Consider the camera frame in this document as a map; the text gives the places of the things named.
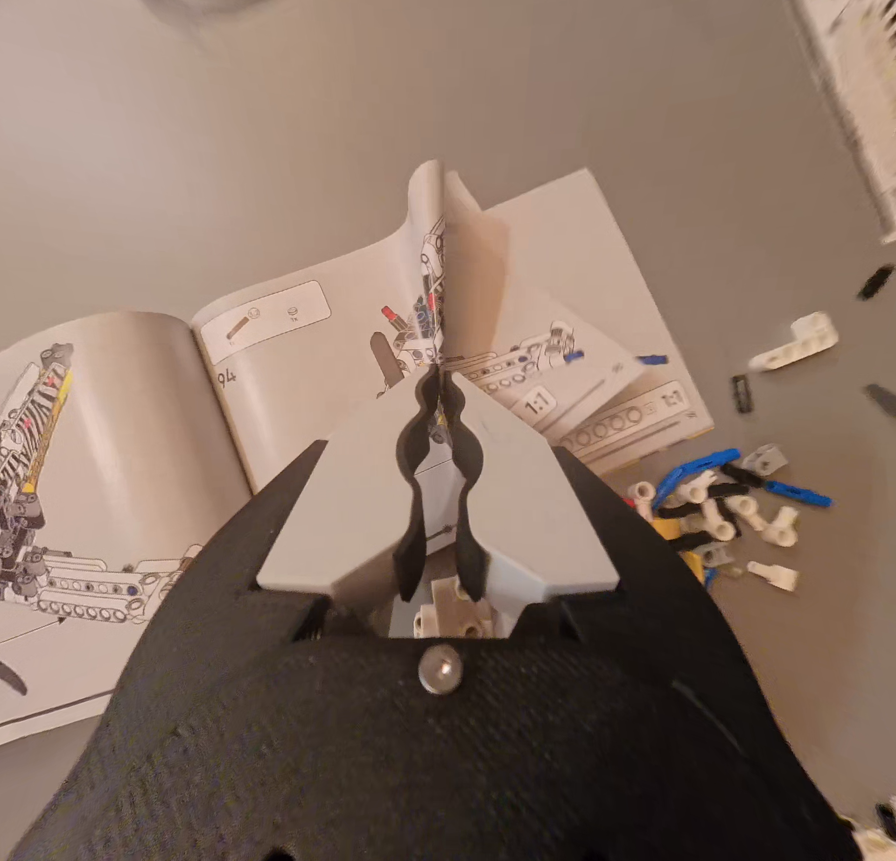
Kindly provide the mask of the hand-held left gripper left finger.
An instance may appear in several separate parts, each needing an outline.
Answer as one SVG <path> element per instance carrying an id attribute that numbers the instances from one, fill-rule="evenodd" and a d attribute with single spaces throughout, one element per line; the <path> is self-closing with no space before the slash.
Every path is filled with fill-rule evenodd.
<path id="1" fill-rule="evenodd" d="M 360 616 L 413 597 L 427 558 L 417 473 L 440 387 L 436 365 L 419 368 L 331 434 L 258 572 L 260 587 L 323 596 Z"/>

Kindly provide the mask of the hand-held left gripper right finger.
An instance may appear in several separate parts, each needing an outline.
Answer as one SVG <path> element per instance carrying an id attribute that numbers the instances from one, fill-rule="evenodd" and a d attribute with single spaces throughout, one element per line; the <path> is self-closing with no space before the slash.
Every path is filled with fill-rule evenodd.
<path id="1" fill-rule="evenodd" d="M 456 569 L 498 631 L 529 606 L 615 591 L 620 576 L 552 447 L 458 373 L 442 408 L 462 478 Z"/>

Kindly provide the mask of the lego instruction booklet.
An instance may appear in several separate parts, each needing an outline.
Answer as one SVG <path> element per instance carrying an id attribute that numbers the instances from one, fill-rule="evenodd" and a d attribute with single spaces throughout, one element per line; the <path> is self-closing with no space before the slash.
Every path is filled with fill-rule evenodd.
<path id="1" fill-rule="evenodd" d="M 2 351 L 2 743 L 101 714 L 212 535 L 433 364 L 598 473 L 713 428 L 587 170 L 483 210 L 424 162 L 364 249 L 191 324 L 107 313 Z"/>

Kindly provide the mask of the cream lego assembly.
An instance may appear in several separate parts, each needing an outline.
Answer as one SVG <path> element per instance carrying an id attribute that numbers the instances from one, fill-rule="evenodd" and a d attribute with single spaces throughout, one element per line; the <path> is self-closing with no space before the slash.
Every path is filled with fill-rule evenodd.
<path id="1" fill-rule="evenodd" d="M 434 579 L 432 600 L 417 611 L 412 634 L 416 639 L 486 640 L 496 636 L 495 614 L 487 599 L 474 601 L 460 578 Z"/>

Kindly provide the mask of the pile of loose lego pieces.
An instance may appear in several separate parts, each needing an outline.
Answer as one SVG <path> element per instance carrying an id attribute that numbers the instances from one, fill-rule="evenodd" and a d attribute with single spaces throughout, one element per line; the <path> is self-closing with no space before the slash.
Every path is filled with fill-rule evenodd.
<path id="1" fill-rule="evenodd" d="M 787 465 L 780 448 L 767 444 L 742 458 L 729 449 L 683 463 L 657 484 L 628 486 L 624 502 L 711 588 L 719 576 L 750 574 L 779 591 L 794 593 L 800 575 L 780 564 L 739 563 L 734 545 L 751 533 L 781 550 L 796 546 L 801 507 L 827 509 L 833 498 L 781 481 Z"/>

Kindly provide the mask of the white angled lego beam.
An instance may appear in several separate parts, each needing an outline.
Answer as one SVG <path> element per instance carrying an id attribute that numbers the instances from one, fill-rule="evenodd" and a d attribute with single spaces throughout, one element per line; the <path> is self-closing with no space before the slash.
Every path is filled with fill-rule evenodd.
<path id="1" fill-rule="evenodd" d="M 770 372 L 801 362 L 833 348 L 839 334 L 830 316 L 818 311 L 796 319 L 790 326 L 791 339 L 784 345 L 757 354 L 747 364 L 750 372 Z"/>

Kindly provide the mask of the white and black lego bits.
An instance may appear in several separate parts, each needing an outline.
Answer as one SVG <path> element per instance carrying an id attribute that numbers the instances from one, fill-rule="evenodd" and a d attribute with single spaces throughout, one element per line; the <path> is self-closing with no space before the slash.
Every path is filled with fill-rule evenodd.
<path id="1" fill-rule="evenodd" d="M 870 816 L 856 819 L 838 812 L 863 860 L 895 859 L 895 794 L 876 801 Z"/>

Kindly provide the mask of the zebra print sticker sheet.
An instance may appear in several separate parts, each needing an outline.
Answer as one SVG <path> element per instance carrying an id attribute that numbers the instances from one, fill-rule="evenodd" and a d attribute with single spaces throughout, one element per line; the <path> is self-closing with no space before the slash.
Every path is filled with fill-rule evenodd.
<path id="1" fill-rule="evenodd" d="M 813 78 L 895 238 L 895 0 L 786 0 Z"/>

